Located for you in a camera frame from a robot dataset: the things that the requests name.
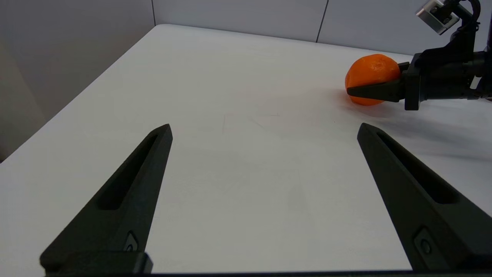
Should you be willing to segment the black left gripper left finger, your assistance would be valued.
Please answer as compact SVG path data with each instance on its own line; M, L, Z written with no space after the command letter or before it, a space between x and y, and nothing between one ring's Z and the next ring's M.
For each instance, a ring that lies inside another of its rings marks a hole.
M146 253L173 142L151 131L41 254L46 272L150 272Z

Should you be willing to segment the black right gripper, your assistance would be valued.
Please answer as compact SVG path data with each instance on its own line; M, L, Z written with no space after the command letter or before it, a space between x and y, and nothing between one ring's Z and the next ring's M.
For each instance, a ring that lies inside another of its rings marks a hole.
M479 53L472 53L465 61L451 61L445 57L441 63L421 61L422 53L415 54L411 63L398 63L404 80L349 87L349 96L385 102L404 100L405 110L418 110L427 100L476 100L477 89L471 87L479 75Z

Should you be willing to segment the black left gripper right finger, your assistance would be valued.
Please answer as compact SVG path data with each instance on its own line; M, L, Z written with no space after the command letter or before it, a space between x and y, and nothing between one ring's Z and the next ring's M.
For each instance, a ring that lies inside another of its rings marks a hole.
M490 271L492 219L383 130L357 140L414 271Z

